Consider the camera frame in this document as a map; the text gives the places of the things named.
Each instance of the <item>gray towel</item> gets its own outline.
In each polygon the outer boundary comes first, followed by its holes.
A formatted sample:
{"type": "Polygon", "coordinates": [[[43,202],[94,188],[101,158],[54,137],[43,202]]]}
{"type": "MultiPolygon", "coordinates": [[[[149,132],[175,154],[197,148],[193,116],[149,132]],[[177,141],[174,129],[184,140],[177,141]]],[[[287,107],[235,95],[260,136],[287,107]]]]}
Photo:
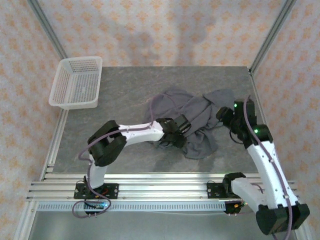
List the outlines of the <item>gray towel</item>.
{"type": "MultiPolygon", "coordinates": [[[[182,150],[186,158],[202,159],[218,149],[212,133],[214,127],[221,124],[216,119],[217,111],[224,106],[233,109],[234,100],[234,93],[231,89],[215,90],[198,97],[183,89],[171,87],[154,98],[152,113],[154,119],[175,119],[180,114],[184,114],[191,122],[191,128],[185,134],[187,143],[182,150]]],[[[150,120],[151,114],[148,108],[144,121],[149,122],[150,120]]]]}

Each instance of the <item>white plastic basket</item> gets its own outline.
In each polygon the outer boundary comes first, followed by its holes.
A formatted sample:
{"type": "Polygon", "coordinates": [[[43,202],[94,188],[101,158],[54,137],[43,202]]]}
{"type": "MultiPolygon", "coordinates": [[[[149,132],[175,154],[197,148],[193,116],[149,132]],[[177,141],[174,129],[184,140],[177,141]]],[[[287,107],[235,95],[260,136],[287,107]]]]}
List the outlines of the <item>white plastic basket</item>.
{"type": "Polygon", "coordinates": [[[62,109],[88,109],[98,105],[102,71],[100,56],[66,58],[59,62],[49,104],[62,109]]]}

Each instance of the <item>wire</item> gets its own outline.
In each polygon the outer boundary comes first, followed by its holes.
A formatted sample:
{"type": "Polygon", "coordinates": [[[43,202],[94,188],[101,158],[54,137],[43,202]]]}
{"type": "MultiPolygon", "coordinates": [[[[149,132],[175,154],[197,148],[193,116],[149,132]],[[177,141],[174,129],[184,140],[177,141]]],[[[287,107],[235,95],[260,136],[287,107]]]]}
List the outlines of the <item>wire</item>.
{"type": "MultiPolygon", "coordinates": [[[[257,143],[259,144],[259,146],[262,148],[262,150],[264,151],[264,153],[267,155],[268,157],[268,160],[271,162],[278,178],[279,178],[279,181],[280,181],[280,184],[281,184],[281,187],[282,187],[282,190],[283,190],[283,193],[285,196],[289,196],[288,195],[288,192],[287,192],[287,189],[286,189],[286,185],[285,185],[285,182],[281,176],[281,173],[275,163],[275,161],[273,160],[271,154],[268,152],[268,150],[265,148],[265,146],[262,144],[262,142],[260,141],[260,139],[257,137],[257,135],[255,134],[254,130],[252,129],[252,127],[250,126],[250,123],[249,123],[249,120],[248,120],[248,114],[247,114],[247,102],[248,102],[248,99],[250,98],[250,95],[247,96],[243,102],[243,113],[244,113],[244,120],[245,120],[245,123],[246,123],[246,126],[248,127],[251,135],[254,137],[254,139],[257,141],[257,143]]],[[[288,211],[289,211],[289,220],[288,220],[288,228],[286,230],[286,234],[285,234],[285,237],[284,237],[284,240],[288,240],[289,239],[289,236],[290,236],[290,231],[291,231],[291,228],[292,228],[292,221],[293,221],[293,212],[292,212],[292,206],[291,206],[291,203],[290,203],[290,200],[289,200],[289,197],[285,199],[286,200],[286,203],[288,205],[288,211]]],[[[275,236],[275,234],[272,234],[273,238],[275,240],[277,240],[277,237],[275,236]]]]}
{"type": "Polygon", "coordinates": [[[232,135],[231,135],[231,129],[230,129],[230,131],[229,131],[229,136],[230,136],[231,140],[234,141],[236,144],[241,144],[241,145],[244,144],[243,142],[236,141],[236,140],[232,137],[232,135]]]}
{"type": "Polygon", "coordinates": [[[262,189],[262,187],[258,183],[251,183],[251,185],[257,186],[260,189],[261,193],[264,194],[264,190],[262,189]]]}
{"type": "MultiPolygon", "coordinates": [[[[88,169],[87,169],[87,171],[86,171],[87,187],[88,187],[89,190],[90,190],[92,193],[94,193],[96,196],[99,196],[100,198],[105,199],[105,200],[108,201],[108,206],[107,206],[104,210],[102,210],[102,211],[100,211],[100,212],[98,212],[98,213],[96,213],[96,212],[94,213],[94,216],[95,216],[95,217],[98,216],[98,215],[104,214],[104,213],[111,207],[111,201],[110,201],[110,199],[109,199],[108,197],[106,197],[106,196],[104,196],[104,195],[96,192],[96,191],[93,190],[93,188],[91,187],[91,185],[90,185],[90,170],[91,170],[92,165],[94,164],[94,161],[91,160],[90,158],[83,157],[83,154],[84,154],[87,150],[89,150],[93,145],[95,145],[96,143],[98,143],[98,142],[101,141],[102,139],[105,139],[105,138],[107,138],[107,137],[109,137],[109,136],[111,136],[111,135],[118,134],[118,133],[122,133],[122,132],[143,131],[143,130],[147,130],[147,129],[151,128],[151,126],[152,126],[153,123],[154,123],[154,114],[153,114],[153,112],[152,112],[152,104],[153,104],[154,100],[155,100],[157,97],[159,97],[159,96],[166,96],[166,97],[168,97],[168,98],[173,102],[174,107],[176,108],[177,112],[178,112],[179,114],[181,114],[180,111],[179,111],[179,108],[177,107],[177,105],[176,105],[176,103],[175,103],[175,101],[174,101],[170,96],[168,96],[167,94],[164,94],[164,93],[157,94],[156,96],[154,96],[154,97],[152,98],[152,100],[151,100],[151,102],[150,102],[149,111],[150,111],[151,121],[150,121],[150,124],[149,124],[148,126],[138,127],[138,128],[129,128],[129,129],[119,129],[119,130],[115,130],[115,131],[112,131],[112,132],[108,132],[107,134],[105,134],[105,135],[97,138],[96,140],[94,140],[93,142],[91,142],[90,144],[88,144],[88,145],[78,154],[78,159],[79,159],[79,160],[81,160],[81,161],[88,161],[88,162],[89,162],[89,166],[88,166],[88,169]]],[[[75,203],[73,204],[72,210],[71,210],[73,216],[75,216],[76,218],[79,218],[79,219],[90,218],[90,217],[91,217],[91,214],[89,214],[89,215],[88,215],[88,214],[87,214],[87,215],[79,215],[79,214],[77,214],[76,211],[75,211],[76,205],[78,205],[78,204],[80,204],[80,203],[84,203],[84,204],[86,204],[86,205],[89,205],[89,204],[96,204],[97,202],[99,202],[99,201],[92,201],[92,200],[86,200],[86,199],[85,199],[85,200],[79,200],[79,201],[75,202],[75,203]]]]}

